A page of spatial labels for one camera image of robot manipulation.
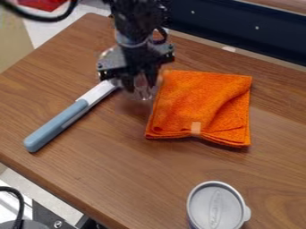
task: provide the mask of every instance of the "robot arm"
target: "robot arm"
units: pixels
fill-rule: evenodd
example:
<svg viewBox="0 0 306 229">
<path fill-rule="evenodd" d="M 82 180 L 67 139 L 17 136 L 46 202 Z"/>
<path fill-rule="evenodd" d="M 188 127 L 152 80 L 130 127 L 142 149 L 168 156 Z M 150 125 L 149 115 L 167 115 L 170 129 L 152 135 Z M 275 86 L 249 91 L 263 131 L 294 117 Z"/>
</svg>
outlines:
<svg viewBox="0 0 306 229">
<path fill-rule="evenodd" d="M 112 79 L 137 97 L 152 97 L 162 64 L 174 60 L 174 46 L 166 43 L 161 27 L 166 8 L 158 0 L 104 0 L 115 19 L 117 46 L 98 60 L 101 81 Z M 161 39 L 153 39 L 157 30 Z"/>
</svg>

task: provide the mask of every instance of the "folded towel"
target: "folded towel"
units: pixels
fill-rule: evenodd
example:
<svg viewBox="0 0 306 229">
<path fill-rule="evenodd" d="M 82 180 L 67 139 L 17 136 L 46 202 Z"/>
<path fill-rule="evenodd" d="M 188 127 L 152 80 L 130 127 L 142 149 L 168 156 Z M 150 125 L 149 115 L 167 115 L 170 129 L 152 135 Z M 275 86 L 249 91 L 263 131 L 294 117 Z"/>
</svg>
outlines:
<svg viewBox="0 0 306 229">
<path fill-rule="evenodd" d="M 251 77 L 165 71 L 146 129 L 148 139 L 190 136 L 249 146 Z"/>
</svg>

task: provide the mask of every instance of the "black cable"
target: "black cable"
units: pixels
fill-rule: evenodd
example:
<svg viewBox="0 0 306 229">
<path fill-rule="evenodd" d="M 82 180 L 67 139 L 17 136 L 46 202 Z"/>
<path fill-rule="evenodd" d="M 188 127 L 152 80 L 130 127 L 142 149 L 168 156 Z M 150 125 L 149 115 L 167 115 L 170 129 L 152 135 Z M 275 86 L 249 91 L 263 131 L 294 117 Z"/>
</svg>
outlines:
<svg viewBox="0 0 306 229">
<path fill-rule="evenodd" d="M 14 188 L 11 187 L 0 187 L 0 191 L 6 191 L 6 192 L 10 192 L 12 194 L 14 194 L 18 201 L 19 201 L 19 211 L 16 217 L 16 220 L 13 224 L 13 228 L 12 229 L 22 229 L 22 217 L 23 217 L 23 211 L 24 211 L 24 199 L 21 195 L 20 192 L 18 192 L 17 190 L 15 190 Z"/>
<path fill-rule="evenodd" d="M 41 22 L 57 22 L 57 21 L 61 21 L 64 20 L 65 18 L 67 18 L 74 10 L 75 6 L 77 5 L 78 0 L 70 0 L 70 4 L 66 10 L 65 13 L 63 13 L 62 15 L 56 16 L 56 17 L 43 17 L 43 16 L 38 16 L 38 15 L 34 15 L 31 13 L 27 13 L 25 11 L 23 11 L 21 8 L 19 8 L 18 6 L 7 2 L 6 0 L 0 0 L 0 5 L 3 6 L 6 10 L 22 17 L 25 19 L 29 19 L 32 21 L 41 21 Z"/>
</svg>

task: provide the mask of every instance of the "plastic lid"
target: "plastic lid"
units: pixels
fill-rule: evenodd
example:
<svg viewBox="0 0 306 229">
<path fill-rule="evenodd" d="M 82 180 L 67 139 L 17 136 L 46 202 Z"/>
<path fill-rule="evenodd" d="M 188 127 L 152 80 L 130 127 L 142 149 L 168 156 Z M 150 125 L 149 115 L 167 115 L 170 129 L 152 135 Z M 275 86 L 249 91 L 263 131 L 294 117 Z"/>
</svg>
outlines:
<svg viewBox="0 0 306 229">
<path fill-rule="evenodd" d="M 187 204 L 190 224 L 196 229 L 236 229 L 245 219 L 240 194 L 221 182 L 205 182 L 190 194 Z"/>
</svg>

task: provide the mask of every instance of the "wooden table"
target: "wooden table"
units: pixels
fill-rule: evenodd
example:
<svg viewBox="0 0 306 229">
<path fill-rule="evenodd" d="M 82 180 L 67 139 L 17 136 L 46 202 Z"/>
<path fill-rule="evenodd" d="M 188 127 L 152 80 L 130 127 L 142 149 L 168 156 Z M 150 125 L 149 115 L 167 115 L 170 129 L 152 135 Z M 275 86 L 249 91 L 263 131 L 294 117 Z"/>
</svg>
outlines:
<svg viewBox="0 0 306 229">
<path fill-rule="evenodd" d="M 306 225 L 306 74 L 170 37 L 167 68 L 248 74 L 252 146 L 146 140 L 149 108 L 122 92 L 29 154 L 22 140 L 97 84 L 95 64 L 112 46 L 107 18 L 87 14 L 0 75 L 0 161 L 111 228 L 185 229 L 198 183 L 233 185 L 252 210 L 248 229 Z"/>
<path fill-rule="evenodd" d="M 263 4 L 279 8 L 281 10 L 292 11 L 294 13 L 306 13 L 305 0 L 236 0 L 247 3 Z"/>
</svg>

